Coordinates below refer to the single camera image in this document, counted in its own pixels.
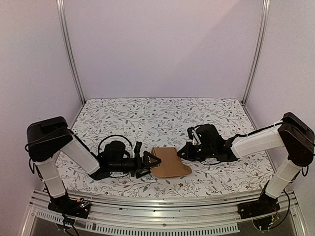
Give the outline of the brown cardboard box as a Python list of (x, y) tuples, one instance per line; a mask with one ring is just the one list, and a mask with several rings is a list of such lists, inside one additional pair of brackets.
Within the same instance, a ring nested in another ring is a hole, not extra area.
[(154, 147), (151, 154), (161, 160), (160, 164), (151, 168), (151, 173), (156, 177), (182, 177), (192, 173), (191, 168), (183, 164), (174, 147)]

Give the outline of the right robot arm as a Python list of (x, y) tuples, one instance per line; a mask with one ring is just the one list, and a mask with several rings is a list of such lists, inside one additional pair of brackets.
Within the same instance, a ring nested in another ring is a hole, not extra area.
[(262, 198), (254, 204), (258, 214), (265, 214), (286, 187), (315, 157), (315, 132), (294, 113), (288, 112), (273, 124), (247, 134), (235, 134), (224, 139), (212, 124), (188, 128), (190, 141), (177, 152), (188, 161), (202, 162), (214, 158), (218, 162), (235, 162), (243, 157), (277, 149), (286, 152), (286, 158), (277, 167), (274, 176), (262, 191)]

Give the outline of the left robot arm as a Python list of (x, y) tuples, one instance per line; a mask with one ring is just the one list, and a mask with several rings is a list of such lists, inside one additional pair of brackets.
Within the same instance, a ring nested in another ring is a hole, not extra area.
[(123, 142), (113, 140), (105, 145), (104, 150), (99, 149), (97, 154), (94, 154), (68, 128), (63, 117), (32, 123), (27, 127), (26, 134), (25, 150), (54, 198), (55, 207), (62, 213), (70, 213), (73, 202), (66, 197), (66, 188), (53, 160), (57, 152), (65, 154), (95, 181), (110, 178), (112, 173), (141, 178), (149, 174), (153, 167), (161, 164), (160, 158), (141, 151), (141, 142), (131, 145), (133, 153), (129, 153)]

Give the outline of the floral patterned table mat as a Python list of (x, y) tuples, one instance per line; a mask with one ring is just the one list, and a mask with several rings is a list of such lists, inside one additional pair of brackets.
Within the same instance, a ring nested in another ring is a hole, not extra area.
[[(81, 110), (72, 130), (97, 153), (113, 140), (127, 146), (142, 142), (142, 150), (157, 147), (181, 149), (188, 141), (187, 129), (213, 124), (224, 139), (253, 131), (237, 99), (228, 98), (118, 98), (91, 99)], [(274, 171), (265, 152), (232, 163), (214, 159), (187, 162), (192, 173), (185, 177), (141, 178), (113, 173), (95, 181), (61, 153), (56, 165), (68, 190), (124, 197), (207, 197), (261, 190)]]

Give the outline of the aluminium front rail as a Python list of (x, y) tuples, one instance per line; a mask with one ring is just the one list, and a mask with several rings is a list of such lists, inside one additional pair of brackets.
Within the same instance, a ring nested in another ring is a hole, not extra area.
[(260, 231), (242, 219), (238, 204), (256, 200), (259, 191), (192, 198), (133, 198), (70, 191), (73, 199), (92, 202), (86, 219), (63, 223), (48, 209), (49, 196), (34, 190), (22, 224), (22, 236), (306, 236), (308, 230), (293, 191), (279, 197), (276, 227)]

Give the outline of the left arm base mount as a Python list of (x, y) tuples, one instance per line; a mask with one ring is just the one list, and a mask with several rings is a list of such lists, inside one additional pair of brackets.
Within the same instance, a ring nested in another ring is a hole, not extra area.
[(87, 219), (91, 209), (91, 201), (84, 198), (73, 200), (69, 196), (64, 195), (52, 198), (48, 209), (65, 215)]

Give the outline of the right aluminium frame post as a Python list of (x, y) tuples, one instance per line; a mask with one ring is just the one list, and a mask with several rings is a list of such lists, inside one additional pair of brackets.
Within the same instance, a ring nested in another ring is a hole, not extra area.
[(253, 82), (255, 79), (255, 75), (258, 69), (258, 64), (260, 60), (260, 55), (263, 48), (263, 42), (266, 34), (267, 24), (268, 24), (268, 16), (270, 11), (270, 0), (264, 0), (262, 5), (261, 19), (259, 23), (259, 31), (257, 42), (255, 46), (254, 56), (252, 60), (252, 64), (250, 67), (250, 72), (248, 76), (248, 81), (246, 83), (245, 91), (242, 97), (241, 103), (245, 106), (249, 100), (249, 96), (252, 90)]

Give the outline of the aluminium frame post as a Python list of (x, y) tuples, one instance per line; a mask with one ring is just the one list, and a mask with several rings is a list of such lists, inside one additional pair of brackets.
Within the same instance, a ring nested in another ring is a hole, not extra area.
[(73, 49), (71, 45), (68, 25), (67, 25), (67, 19), (66, 19), (66, 12), (65, 12), (65, 6), (64, 6), (64, 0), (56, 0), (57, 5), (57, 13), (59, 17), (59, 23), (61, 27), (61, 33), (63, 37), (66, 57), (68, 59), (70, 72), (73, 78), (74, 86), (78, 95), (78, 98), (82, 105), (86, 103), (86, 98), (84, 95), (82, 83), (79, 78), (78, 69), (75, 62), (75, 57), (73, 54)]
[(252, 60), (252, 64), (250, 67), (250, 72), (248, 76), (248, 81), (246, 83), (245, 91), (242, 97), (241, 103), (245, 106), (249, 100), (249, 96), (252, 90), (253, 82), (255, 79), (255, 75), (258, 69), (258, 64), (260, 60), (260, 55), (263, 48), (263, 42), (266, 34), (267, 24), (268, 24), (268, 16), (270, 11), (270, 0), (264, 0), (262, 5), (261, 19), (259, 23), (259, 31), (257, 42), (255, 46), (254, 56)]

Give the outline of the left aluminium frame post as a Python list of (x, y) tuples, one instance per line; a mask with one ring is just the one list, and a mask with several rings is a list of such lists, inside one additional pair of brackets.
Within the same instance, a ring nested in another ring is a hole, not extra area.
[(70, 72), (73, 78), (74, 86), (78, 95), (78, 98), (82, 105), (86, 103), (86, 98), (84, 95), (82, 83), (79, 78), (78, 69), (75, 62), (75, 57), (73, 54), (73, 49), (71, 45), (68, 25), (67, 25), (67, 19), (66, 19), (66, 12), (65, 12), (65, 6), (64, 6), (64, 0), (56, 0), (57, 5), (57, 13), (59, 17), (59, 23), (61, 27), (61, 33), (63, 37), (66, 57), (68, 59)]

